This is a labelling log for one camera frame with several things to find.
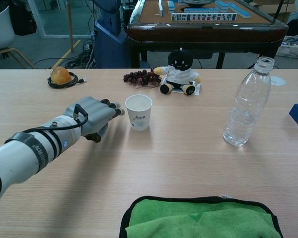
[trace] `plush doll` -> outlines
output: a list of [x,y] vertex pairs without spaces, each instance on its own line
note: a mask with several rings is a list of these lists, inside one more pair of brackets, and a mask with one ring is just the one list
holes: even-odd
[[195,87],[190,81],[201,82],[201,76],[191,69],[193,56],[190,52],[180,48],[172,51],[168,57],[168,66],[155,68],[153,71],[158,75],[167,75],[166,82],[161,85],[161,93],[170,93],[174,88],[181,89],[184,94],[191,95]]

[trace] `green towel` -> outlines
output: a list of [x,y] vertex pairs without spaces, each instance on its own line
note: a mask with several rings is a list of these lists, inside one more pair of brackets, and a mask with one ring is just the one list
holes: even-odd
[[281,238],[273,218],[277,221],[263,208],[239,202],[144,199],[132,208],[125,229],[128,238]]

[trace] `yellow tape on floor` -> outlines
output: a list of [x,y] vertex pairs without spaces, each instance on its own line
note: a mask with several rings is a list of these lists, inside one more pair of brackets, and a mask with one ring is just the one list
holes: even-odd
[[[76,41],[75,44],[73,45],[73,48],[75,48],[79,43],[80,43],[80,40]],[[55,65],[53,65],[53,68],[59,66],[59,64],[64,60],[64,58],[66,58],[69,55],[70,52],[71,52],[71,49],[69,49],[68,51],[66,51],[66,53],[61,57],[61,59],[59,59],[55,63]]]

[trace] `table surface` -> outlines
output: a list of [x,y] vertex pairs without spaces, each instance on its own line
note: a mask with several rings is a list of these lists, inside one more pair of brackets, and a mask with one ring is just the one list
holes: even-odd
[[87,95],[122,105],[133,94],[153,100],[148,130],[131,130],[127,115],[116,118],[101,143],[81,138],[9,188],[0,200],[0,238],[117,238],[123,214],[140,196],[221,194],[264,203],[278,216],[284,237],[298,238],[298,125],[289,116],[298,103],[298,69],[272,72],[288,84],[272,87],[240,148],[224,142],[222,132],[250,70],[196,70],[203,77],[199,96],[123,83],[129,71],[73,70],[88,82],[56,90],[46,82],[50,70],[0,70],[0,145]]
[[[201,21],[178,21],[178,23],[190,23],[190,24],[201,24],[201,23],[232,23],[232,24],[239,24],[239,23],[264,23],[264,24],[271,24],[270,21],[262,17],[261,15],[255,13],[251,9],[245,7],[244,5],[238,3],[235,0],[223,0],[223,2],[234,2],[235,5],[239,6],[243,10],[251,13],[250,18],[243,18],[240,15],[237,15],[236,21],[212,21],[212,22],[201,22]],[[175,13],[183,13],[181,11],[184,7],[189,7],[189,5],[178,5],[177,2],[174,3],[175,6]],[[171,21],[171,13],[168,10],[168,2],[166,0],[162,1],[163,7],[163,16],[159,16],[159,6],[158,0],[145,0],[144,8],[142,10],[139,23],[153,23],[153,22],[163,22],[163,23],[175,23]],[[214,3],[204,5],[203,7],[206,8],[214,8]]]

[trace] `white paper cup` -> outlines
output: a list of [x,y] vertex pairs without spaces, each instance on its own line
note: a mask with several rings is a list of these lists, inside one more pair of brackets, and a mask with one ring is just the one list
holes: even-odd
[[126,108],[131,128],[143,131],[149,127],[152,100],[146,95],[136,94],[127,98]]

